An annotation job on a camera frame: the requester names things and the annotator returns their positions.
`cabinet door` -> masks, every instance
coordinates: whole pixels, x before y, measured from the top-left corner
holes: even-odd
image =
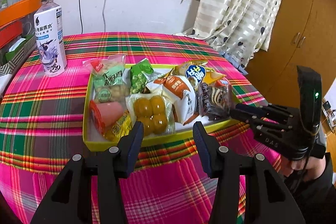
[[[307,26],[291,62],[311,67],[321,74],[323,96],[336,76],[335,32],[336,0],[313,0]]]
[[[292,57],[305,29],[311,4],[312,0],[282,0],[268,51],[260,50],[248,63],[247,78],[262,95],[273,86]]]
[[[297,82],[296,64],[290,62],[275,81],[272,88],[264,95],[273,104],[299,107],[300,93]]]

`screw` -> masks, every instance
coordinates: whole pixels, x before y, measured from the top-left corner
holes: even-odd
[[[119,148],[116,146],[112,146],[109,148],[110,153],[117,153],[119,151]]]
[[[80,155],[80,154],[76,154],[76,155],[74,155],[73,157],[72,157],[72,160],[74,160],[74,161],[78,161],[78,160],[80,160],[82,158],[82,156]]]
[[[226,146],[220,146],[220,147],[218,148],[218,150],[221,151],[221,152],[223,152],[223,153],[226,153],[226,152],[229,151],[229,149],[228,149]]]
[[[255,156],[257,158],[257,160],[264,160],[265,156],[263,154],[256,154]]]

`cabinet handle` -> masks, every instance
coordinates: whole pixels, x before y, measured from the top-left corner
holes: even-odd
[[[297,45],[297,48],[301,48],[301,46],[302,46],[303,42],[305,41],[305,39],[306,39],[306,37],[301,37],[301,39],[300,39],[300,41],[299,41],[299,43]]]
[[[299,35],[300,35],[300,33],[298,32],[298,33],[294,36],[294,38],[293,38],[293,40],[292,40],[292,42],[291,42],[291,45],[295,45],[295,44],[296,44],[296,41],[297,41],[297,39],[299,38]]]

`peanut package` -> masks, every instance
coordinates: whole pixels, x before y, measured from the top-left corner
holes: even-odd
[[[111,55],[107,59],[83,62],[83,66],[93,75],[96,104],[123,101],[129,95],[130,88],[123,82],[124,59],[124,55]]]

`anime character label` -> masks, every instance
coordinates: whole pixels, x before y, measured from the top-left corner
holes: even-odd
[[[62,30],[62,8],[53,7],[34,15],[35,36],[38,53],[46,76],[53,77],[64,72],[67,59]]]

